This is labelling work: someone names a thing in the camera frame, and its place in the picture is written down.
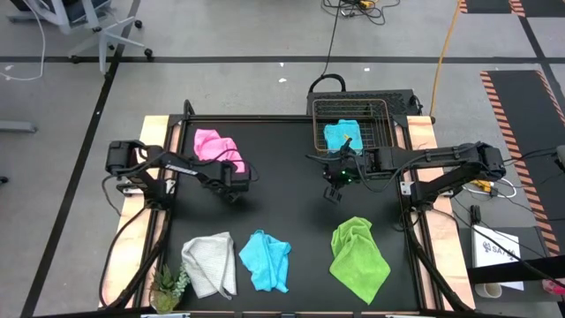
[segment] light blue towel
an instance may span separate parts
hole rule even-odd
[[[270,292],[273,288],[288,292],[290,244],[257,230],[239,252],[241,262],[249,269],[255,291]]]
[[[340,119],[337,125],[326,125],[324,127],[324,137],[328,144],[330,152],[339,151],[348,138],[351,138],[351,149],[358,154],[363,149],[363,141],[361,140],[361,131],[357,120]]]

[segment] chair wheel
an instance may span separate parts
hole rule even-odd
[[[143,51],[143,53],[147,57],[147,61],[153,61],[154,60],[153,51],[151,49],[145,49],[145,51]]]

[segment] white cable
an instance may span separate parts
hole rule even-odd
[[[514,185],[512,185],[512,183],[510,181],[508,181],[505,178],[502,178],[501,181],[503,181],[504,183],[508,184],[510,187],[512,187],[512,190],[514,191],[511,195],[502,195],[502,194],[497,194],[496,196],[499,198],[505,198],[505,199],[510,199],[510,198],[514,198],[517,194],[516,188],[514,187]],[[479,190],[473,190],[473,189],[469,189],[467,187],[465,187],[465,185],[463,186],[463,189],[469,191],[470,193],[476,193],[476,194],[484,194],[484,195],[488,195],[490,196],[490,193],[486,193],[484,191],[479,191]]]
[[[43,40],[43,48],[41,49],[41,64],[40,64],[39,75],[32,77],[32,78],[28,78],[28,79],[22,79],[22,78],[13,77],[11,75],[4,74],[4,73],[0,72],[0,75],[4,76],[6,78],[6,80],[28,81],[28,80],[37,80],[37,79],[40,79],[43,76],[43,60],[45,59],[45,33],[43,33],[43,26],[41,25],[41,21],[40,21],[39,17],[37,16],[37,13],[34,11],[34,9],[31,7],[31,5],[29,5],[27,0],[22,0],[22,1],[24,2],[24,4],[27,5],[29,10],[31,10],[31,12],[34,14],[35,19],[37,20],[37,24],[39,25],[39,29],[41,31],[41,39]]]

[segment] gray towel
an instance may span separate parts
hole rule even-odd
[[[236,291],[236,263],[229,232],[193,238],[183,246],[186,274],[199,299],[219,292],[231,299]]]

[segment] wire basket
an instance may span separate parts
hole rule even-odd
[[[337,124],[339,119],[357,120],[363,148],[395,144],[392,120],[382,99],[318,99],[313,101],[312,108],[314,146],[319,155],[339,150],[328,149],[324,137],[324,127]]]

